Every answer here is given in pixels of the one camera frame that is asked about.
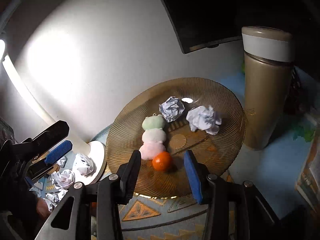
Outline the person's left hand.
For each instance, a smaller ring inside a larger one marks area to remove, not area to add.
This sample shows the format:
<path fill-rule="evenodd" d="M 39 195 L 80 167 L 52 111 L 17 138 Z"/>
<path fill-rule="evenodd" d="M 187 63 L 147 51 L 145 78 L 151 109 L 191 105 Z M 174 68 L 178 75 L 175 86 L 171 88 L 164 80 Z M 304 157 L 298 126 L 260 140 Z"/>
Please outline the person's left hand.
<path fill-rule="evenodd" d="M 47 219 L 51 214 L 49 207 L 43 198 L 37 199 L 36 210 L 42 219 Z"/>

